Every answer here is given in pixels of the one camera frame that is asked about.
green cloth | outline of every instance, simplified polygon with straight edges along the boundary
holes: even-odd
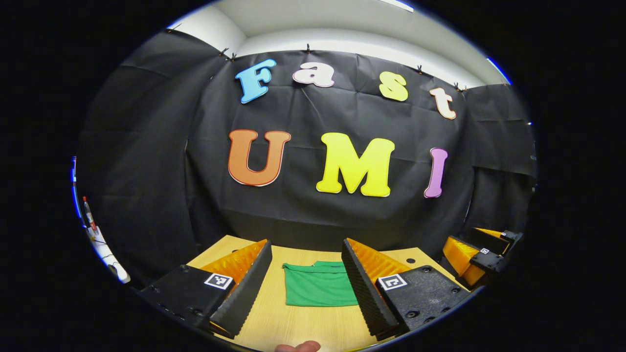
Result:
[[[343,262],[317,261],[312,266],[284,263],[287,305],[343,307],[359,304]]]

ceiling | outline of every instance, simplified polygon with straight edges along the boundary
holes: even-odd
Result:
[[[483,54],[437,20],[379,0],[223,0],[215,4],[248,37],[337,28],[396,38],[439,54],[487,84],[505,82]]]

yellow letter m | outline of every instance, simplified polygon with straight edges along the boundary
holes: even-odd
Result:
[[[326,144],[326,167],[324,177],[317,183],[317,190],[326,193],[341,192],[339,171],[344,177],[346,189],[354,193],[365,174],[367,180],[361,193],[371,197],[387,197],[391,190],[387,186],[389,158],[396,145],[387,139],[375,138],[359,158],[350,141],[343,133],[325,133],[322,142]]]

human hand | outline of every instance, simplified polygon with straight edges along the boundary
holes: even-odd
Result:
[[[305,341],[296,347],[292,347],[287,344],[280,344],[276,346],[274,352],[317,352],[321,347],[322,346],[315,341]]]

black fabric backdrop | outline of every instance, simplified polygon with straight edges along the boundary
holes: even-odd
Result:
[[[407,66],[340,52],[234,62],[218,54],[187,34],[156,35],[105,83],[81,133],[80,195],[135,283],[158,279],[225,234],[320,251],[339,251],[351,237],[381,251],[417,246],[439,259],[447,236],[463,237],[470,227],[523,231],[536,167],[528,116],[510,86],[460,92]],[[241,104],[235,75],[269,58],[277,62],[269,91]],[[311,61],[335,69],[334,86],[293,81]],[[406,101],[382,97],[382,71],[406,79]],[[452,96],[456,119],[437,111],[429,94],[437,87]],[[265,166],[267,131],[292,135],[276,181],[246,186],[228,174],[235,129],[259,134],[253,170]],[[359,156],[373,138],[395,143],[388,197],[349,194],[345,186],[338,194],[316,190],[327,132],[348,135]],[[434,147],[448,152],[443,193],[426,199]]]

